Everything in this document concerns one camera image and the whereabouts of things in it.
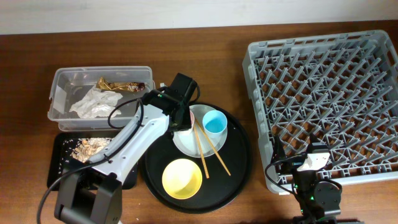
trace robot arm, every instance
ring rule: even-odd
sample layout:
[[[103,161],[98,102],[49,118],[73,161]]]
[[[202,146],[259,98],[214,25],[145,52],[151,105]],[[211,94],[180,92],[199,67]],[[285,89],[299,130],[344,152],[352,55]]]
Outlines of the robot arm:
[[[142,98],[133,119],[101,152],[89,159],[88,167],[72,160],[60,182],[54,215],[70,223],[119,223],[122,213],[122,184],[147,148],[167,131],[191,128],[189,100],[197,83],[177,74],[170,87],[152,90]],[[86,186],[95,186],[97,193]]]
[[[332,180],[318,179],[317,171],[326,166],[330,157],[329,149],[311,134],[306,152],[292,157],[285,155],[282,142],[275,137],[274,155],[265,169],[266,177],[280,188],[292,193],[300,204],[301,217],[295,217],[294,223],[336,223],[340,214],[342,186]],[[267,173],[270,166],[280,165],[280,173],[292,174],[292,191],[283,188],[272,180]]]
[[[126,127],[111,141],[111,143],[101,152],[90,158],[90,162],[98,162],[103,159],[104,154],[108,157],[116,152],[116,149],[125,144],[126,139],[130,136],[141,115],[138,110],[135,117]],[[137,133],[132,137],[126,145],[112,157],[111,163],[106,162],[93,167],[94,170],[104,174],[116,174],[116,180],[122,184],[126,180],[132,167],[137,163],[139,158],[145,153],[147,148],[159,137],[161,137],[169,128],[170,116],[163,114],[163,111],[152,105],[144,106],[144,119]]]

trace dish rack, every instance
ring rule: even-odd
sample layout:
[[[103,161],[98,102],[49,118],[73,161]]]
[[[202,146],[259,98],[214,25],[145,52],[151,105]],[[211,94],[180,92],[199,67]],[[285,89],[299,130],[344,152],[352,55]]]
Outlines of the dish rack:
[[[312,133],[331,153],[319,178],[343,185],[397,179],[397,62],[382,30],[251,43],[243,70],[263,168],[275,135],[292,156],[306,150]],[[270,177],[291,189],[291,174],[279,168]]]

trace wooden tabletop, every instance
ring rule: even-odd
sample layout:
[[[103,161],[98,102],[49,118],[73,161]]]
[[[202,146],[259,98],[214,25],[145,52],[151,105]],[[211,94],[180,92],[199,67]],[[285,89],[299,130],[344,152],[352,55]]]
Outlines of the wooden tabletop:
[[[46,190],[58,124],[47,118],[55,71],[65,67],[147,65],[157,87],[177,72],[200,85],[200,101],[224,108],[246,129],[254,155],[248,184],[217,211],[190,215],[162,205],[139,177],[123,192],[123,223],[283,223],[300,215],[293,196],[270,193],[257,145],[258,132],[244,82],[248,45],[310,35],[383,29],[398,48],[398,21],[292,24],[201,29],[133,30],[0,36],[0,223],[34,223]],[[397,223],[398,180],[344,186],[339,219]],[[53,217],[57,193],[45,204]]]

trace tissue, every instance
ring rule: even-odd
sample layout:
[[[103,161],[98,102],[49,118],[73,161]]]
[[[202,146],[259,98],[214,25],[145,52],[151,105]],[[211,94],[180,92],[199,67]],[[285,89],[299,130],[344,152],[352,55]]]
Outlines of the tissue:
[[[122,94],[114,91],[101,92],[94,86],[83,99],[71,106],[69,112],[75,111],[79,118],[108,117],[122,97]],[[112,118],[118,114],[121,112],[116,110]]]

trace gold wrapper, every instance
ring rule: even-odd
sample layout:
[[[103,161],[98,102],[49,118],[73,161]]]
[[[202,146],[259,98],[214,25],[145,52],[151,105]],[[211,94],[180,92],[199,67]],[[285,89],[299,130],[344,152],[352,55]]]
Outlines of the gold wrapper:
[[[103,77],[97,82],[97,88],[102,90],[126,90],[126,91],[142,91],[145,90],[145,83],[108,83]]]

